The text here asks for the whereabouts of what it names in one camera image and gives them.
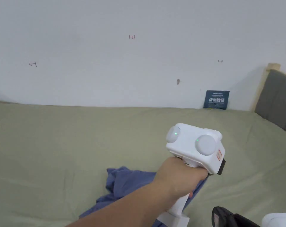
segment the mattress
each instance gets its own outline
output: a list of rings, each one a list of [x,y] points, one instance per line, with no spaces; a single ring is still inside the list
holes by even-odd
[[[176,108],[88,108],[0,103],[0,226],[65,226],[106,194],[106,168],[156,171],[176,123],[219,130],[221,176],[185,209],[211,226],[214,206],[260,224],[286,212],[286,132],[256,113]]]

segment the white object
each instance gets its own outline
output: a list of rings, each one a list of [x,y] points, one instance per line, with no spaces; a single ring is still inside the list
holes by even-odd
[[[267,214],[261,221],[262,227],[286,227],[286,213]]]
[[[217,174],[225,155],[221,139],[219,131],[178,123],[170,128],[166,147],[186,165],[203,167],[210,174]],[[170,210],[157,219],[168,227],[186,227],[189,217],[183,215],[182,211],[188,196],[178,199]]]
[[[225,149],[219,131],[178,123],[167,134],[167,149],[191,167],[203,167],[217,174]]]

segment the upholstered headboard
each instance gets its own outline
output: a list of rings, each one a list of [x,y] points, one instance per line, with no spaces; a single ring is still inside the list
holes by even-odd
[[[286,74],[269,64],[255,112],[286,131]]]

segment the white handheld device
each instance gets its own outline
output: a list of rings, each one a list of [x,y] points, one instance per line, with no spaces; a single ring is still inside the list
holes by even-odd
[[[221,174],[225,165],[225,149],[221,139],[222,134],[219,131],[178,123],[170,128],[166,147],[188,166],[203,167],[210,174]],[[188,196],[189,194],[180,198],[157,219],[168,227],[186,227],[189,218],[182,211]]]

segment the blue cloth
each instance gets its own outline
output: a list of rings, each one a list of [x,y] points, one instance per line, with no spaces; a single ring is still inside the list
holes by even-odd
[[[125,166],[120,168],[108,168],[107,173],[106,189],[109,194],[97,199],[96,204],[81,214],[79,218],[100,210],[131,192],[151,183],[156,175],[154,172],[131,171]],[[193,196],[188,198],[184,208],[192,201],[198,191],[202,188],[206,179],[198,183],[196,189],[193,191]],[[156,220],[152,226],[164,227],[165,225]]]

